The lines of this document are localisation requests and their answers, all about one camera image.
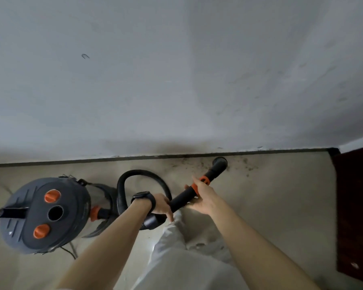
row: vacuum handle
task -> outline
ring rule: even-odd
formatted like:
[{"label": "vacuum handle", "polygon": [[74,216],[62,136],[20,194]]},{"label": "vacuum handle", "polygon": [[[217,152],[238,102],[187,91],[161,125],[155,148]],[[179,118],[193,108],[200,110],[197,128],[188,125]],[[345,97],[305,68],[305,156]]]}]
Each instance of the vacuum handle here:
[{"label": "vacuum handle", "polygon": [[[204,174],[204,177],[201,178],[204,182],[208,179],[209,182],[213,181],[216,177],[218,177],[224,170],[227,168],[227,160],[219,156],[213,160],[212,167]],[[190,200],[192,200],[195,196],[197,196],[194,187],[189,186],[186,190],[180,193],[177,197],[172,199],[169,202],[169,206],[171,207],[172,212],[176,212],[178,209],[185,206]],[[149,214],[144,223],[141,226],[141,230],[145,229],[155,229],[159,227],[161,224],[165,222],[167,217],[164,214]]]}]

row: floor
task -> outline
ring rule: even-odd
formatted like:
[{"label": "floor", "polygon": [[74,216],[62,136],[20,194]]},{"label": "floor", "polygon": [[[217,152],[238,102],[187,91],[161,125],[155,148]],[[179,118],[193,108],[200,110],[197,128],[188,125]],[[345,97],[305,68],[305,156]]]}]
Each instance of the floor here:
[{"label": "floor", "polygon": [[[324,289],[363,289],[363,283],[335,271],[335,172],[328,153],[278,153],[228,156],[228,169],[212,186],[249,224],[298,263]],[[130,169],[160,175],[173,195],[202,175],[213,158],[178,158],[0,168],[0,207],[9,191],[40,178],[74,175],[115,186]],[[127,199],[135,192],[161,192],[141,176],[126,182]],[[189,244],[218,236],[209,218],[187,212]],[[115,289],[130,289],[147,264],[162,227],[141,231]],[[92,239],[76,239],[79,254]],[[45,255],[20,255],[0,237],[0,289],[50,289],[72,257],[58,249]]]}]

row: hand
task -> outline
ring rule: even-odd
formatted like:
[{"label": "hand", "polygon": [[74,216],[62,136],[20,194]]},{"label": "hand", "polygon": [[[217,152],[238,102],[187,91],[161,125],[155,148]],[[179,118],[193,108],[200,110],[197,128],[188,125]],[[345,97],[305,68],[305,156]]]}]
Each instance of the hand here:
[{"label": "hand", "polygon": [[216,206],[216,201],[220,199],[220,197],[216,194],[213,188],[208,186],[206,183],[200,181],[194,176],[192,176],[192,180],[198,187],[199,196],[198,198],[192,199],[185,207],[194,209],[202,214],[210,215]]},{"label": "hand", "polygon": [[169,206],[169,199],[162,193],[156,193],[153,195],[156,200],[156,207],[152,211],[154,214],[166,214],[167,218],[173,222],[173,213],[171,207]]}]

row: vacuum hose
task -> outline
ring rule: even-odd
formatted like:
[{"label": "vacuum hose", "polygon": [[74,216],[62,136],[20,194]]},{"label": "vacuum hose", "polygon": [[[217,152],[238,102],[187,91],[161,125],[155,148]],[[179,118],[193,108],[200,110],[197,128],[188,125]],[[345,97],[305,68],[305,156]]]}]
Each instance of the vacuum hose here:
[{"label": "vacuum hose", "polygon": [[[210,184],[210,182],[214,180],[216,177],[218,177],[224,170],[226,170],[226,168],[227,168],[227,160],[224,157],[219,156],[213,160],[212,167],[200,179],[206,184]],[[169,206],[171,207],[173,213],[176,212],[178,209],[182,208],[183,206],[185,206],[190,200],[192,200],[195,196],[197,196],[197,188],[193,184],[189,186],[186,190],[184,190],[182,193],[180,193],[177,197],[172,199],[171,192],[169,191],[167,184],[155,173],[152,173],[147,170],[130,170],[122,174],[117,182],[117,195],[118,195],[117,208],[119,215],[121,215],[128,208],[125,196],[125,181],[130,176],[134,175],[143,175],[156,180],[160,184],[160,186],[164,189],[166,197],[168,197],[168,199],[170,200]],[[145,229],[153,230],[159,227],[161,224],[163,224],[166,219],[167,217],[164,214],[150,213],[145,218],[144,223],[141,225],[140,230],[145,230]]]}]

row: black watch strap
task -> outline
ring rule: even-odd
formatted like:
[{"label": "black watch strap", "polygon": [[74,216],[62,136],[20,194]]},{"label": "black watch strap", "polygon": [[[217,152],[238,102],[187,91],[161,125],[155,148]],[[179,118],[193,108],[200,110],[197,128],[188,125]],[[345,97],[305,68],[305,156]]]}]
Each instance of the black watch strap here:
[{"label": "black watch strap", "polygon": [[140,198],[147,198],[147,199],[150,200],[150,202],[152,203],[152,208],[150,209],[148,214],[152,213],[152,211],[156,207],[155,197],[149,191],[139,192],[139,193],[136,193],[135,195],[133,195],[132,200],[131,200],[130,203],[132,203],[133,200],[137,200],[137,199],[140,199]]}]

